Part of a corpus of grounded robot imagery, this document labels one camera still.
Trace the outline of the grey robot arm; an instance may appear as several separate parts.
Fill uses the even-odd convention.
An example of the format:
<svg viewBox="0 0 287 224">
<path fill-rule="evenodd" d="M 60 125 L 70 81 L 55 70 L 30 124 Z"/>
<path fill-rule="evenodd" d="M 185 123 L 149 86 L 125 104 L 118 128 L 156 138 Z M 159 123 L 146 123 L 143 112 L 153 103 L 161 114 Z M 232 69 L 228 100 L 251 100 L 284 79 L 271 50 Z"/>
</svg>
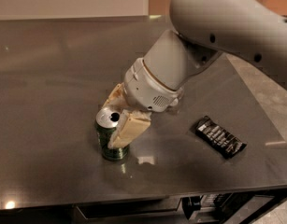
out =
<svg viewBox="0 0 287 224">
<path fill-rule="evenodd" d="M 144 133 L 151 114 L 179 101 L 184 83 L 226 52 L 251 63 L 287 90 L 287 18 L 256 0 L 171 0 L 172 29 L 136 59 L 105 107 L 119 112 L 108 148 Z"/>
</svg>

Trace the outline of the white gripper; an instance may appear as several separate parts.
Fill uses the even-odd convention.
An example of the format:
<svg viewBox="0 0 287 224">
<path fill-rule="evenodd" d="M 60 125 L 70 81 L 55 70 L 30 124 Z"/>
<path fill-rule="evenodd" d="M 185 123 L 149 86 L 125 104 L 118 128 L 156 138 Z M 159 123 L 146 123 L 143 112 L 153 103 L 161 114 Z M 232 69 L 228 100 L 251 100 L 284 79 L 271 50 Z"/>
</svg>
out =
<svg viewBox="0 0 287 224">
<path fill-rule="evenodd" d="M 151 75 L 143 59 L 136 59 L 127 70 L 123 83 L 116 85 L 103 104 L 103 107 L 123 110 L 108 142 L 108 148 L 130 145 L 151 126 L 151 112 L 164 112 L 169 106 L 177 105 L 183 92 L 182 87 L 173 91 L 161 84 Z M 150 112 L 126 110 L 128 104 Z"/>
</svg>

